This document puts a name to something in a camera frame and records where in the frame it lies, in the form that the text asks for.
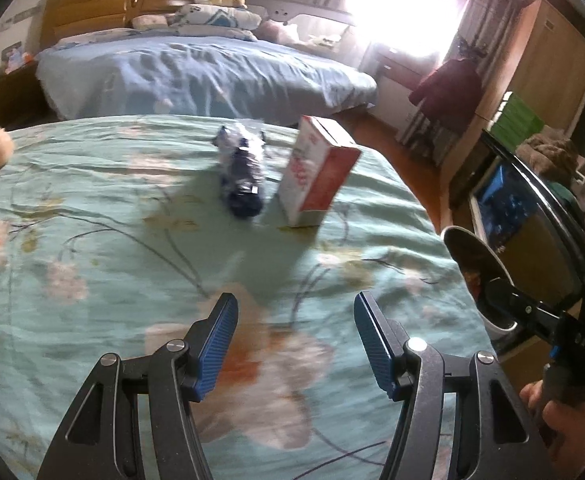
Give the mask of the person's right hand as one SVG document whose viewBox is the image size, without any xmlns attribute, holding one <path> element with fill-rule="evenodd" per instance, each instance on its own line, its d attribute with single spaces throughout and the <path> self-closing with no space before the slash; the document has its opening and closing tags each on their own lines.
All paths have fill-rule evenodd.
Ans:
<svg viewBox="0 0 585 480">
<path fill-rule="evenodd" d="M 551 463 L 559 479 L 585 479 L 585 403 L 571 408 L 549 401 L 543 421 L 557 432 L 557 439 L 548 448 Z"/>
</svg>

